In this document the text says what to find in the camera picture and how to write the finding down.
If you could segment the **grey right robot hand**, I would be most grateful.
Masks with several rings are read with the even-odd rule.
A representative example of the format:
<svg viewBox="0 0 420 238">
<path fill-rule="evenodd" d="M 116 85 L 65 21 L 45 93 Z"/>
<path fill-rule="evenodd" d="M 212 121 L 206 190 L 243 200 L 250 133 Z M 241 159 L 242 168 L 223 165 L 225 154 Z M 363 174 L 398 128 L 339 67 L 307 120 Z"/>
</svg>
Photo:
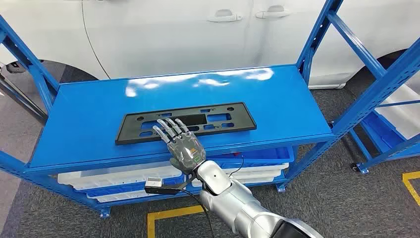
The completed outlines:
<svg viewBox="0 0 420 238">
<path fill-rule="evenodd" d="M 189 175 L 206 160 L 206 152 L 193 132 L 178 118 L 158 119 L 160 126 L 153 130 L 166 143 L 172 155 L 170 163 L 183 174 Z"/>
</svg>

